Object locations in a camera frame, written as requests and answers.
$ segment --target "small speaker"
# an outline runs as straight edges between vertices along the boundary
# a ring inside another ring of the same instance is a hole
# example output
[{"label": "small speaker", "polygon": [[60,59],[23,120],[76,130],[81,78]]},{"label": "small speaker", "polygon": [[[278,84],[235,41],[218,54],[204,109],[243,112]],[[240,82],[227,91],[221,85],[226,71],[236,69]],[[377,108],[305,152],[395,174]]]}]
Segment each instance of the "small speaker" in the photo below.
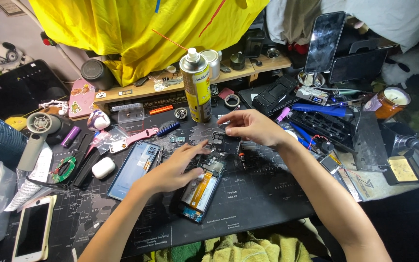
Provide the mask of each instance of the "small speaker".
[{"label": "small speaker", "polygon": [[101,61],[90,59],[80,69],[84,80],[100,90],[108,90],[114,85],[114,75]]}]

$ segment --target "stuffed panda toy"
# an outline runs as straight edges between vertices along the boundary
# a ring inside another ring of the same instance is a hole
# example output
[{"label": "stuffed panda toy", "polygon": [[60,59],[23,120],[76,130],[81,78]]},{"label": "stuffed panda toy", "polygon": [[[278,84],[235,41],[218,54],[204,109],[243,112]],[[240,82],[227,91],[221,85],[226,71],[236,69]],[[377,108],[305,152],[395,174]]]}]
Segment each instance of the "stuffed panda toy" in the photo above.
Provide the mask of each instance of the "stuffed panda toy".
[{"label": "stuffed panda toy", "polygon": [[32,57],[26,56],[15,45],[8,42],[0,44],[0,72],[6,73],[32,61]]}]

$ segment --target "pink notebook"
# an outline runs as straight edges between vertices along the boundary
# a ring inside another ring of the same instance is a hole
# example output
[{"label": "pink notebook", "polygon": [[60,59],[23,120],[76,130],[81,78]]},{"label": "pink notebook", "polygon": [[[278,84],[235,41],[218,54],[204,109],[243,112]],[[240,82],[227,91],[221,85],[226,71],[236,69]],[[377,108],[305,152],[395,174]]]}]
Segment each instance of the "pink notebook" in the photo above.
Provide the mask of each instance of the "pink notebook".
[{"label": "pink notebook", "polygon": [[69,117],[89,116],[98,107],[93,104],[95,87],[83,78],[73,83],[69,99]]}]

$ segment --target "pink watch strap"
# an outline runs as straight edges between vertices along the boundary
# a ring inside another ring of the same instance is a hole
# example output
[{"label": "pink watch strap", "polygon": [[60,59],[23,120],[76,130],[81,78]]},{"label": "pink watch strap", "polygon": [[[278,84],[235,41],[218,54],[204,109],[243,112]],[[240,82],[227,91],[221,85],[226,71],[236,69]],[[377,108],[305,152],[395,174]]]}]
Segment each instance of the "pink watch strap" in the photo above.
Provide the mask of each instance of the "pink watch strap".
[{"label": "pink watch strap", "polygon": [[151,129],[145,129],[138,134],[135,134],[135,135],[133,135],[129,138],[126,138],[125,143],[126,143],[127,146],[130,146],[131,143],[133,143],[137,140],[147,139],[147,138],[150,138],[150,137],[154,136],[156,133],[158,133],[158,131],[159,131],[159,128],[157,128],[157,127],[154,127],[154,128],[151,128]]}]

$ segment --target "spray can label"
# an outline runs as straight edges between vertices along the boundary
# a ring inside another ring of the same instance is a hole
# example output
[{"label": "spray can label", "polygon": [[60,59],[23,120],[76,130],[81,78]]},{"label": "spray can label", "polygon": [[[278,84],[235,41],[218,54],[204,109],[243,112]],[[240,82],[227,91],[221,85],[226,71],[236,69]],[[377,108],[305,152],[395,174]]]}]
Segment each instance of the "spray can label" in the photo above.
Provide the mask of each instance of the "spray can label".
[{"label": "spray can label", "polygon": [[195,74],[183,74],[185,94],[190,115],[196,122],[206,122],[211,118],[211,91],[209,66]]}]

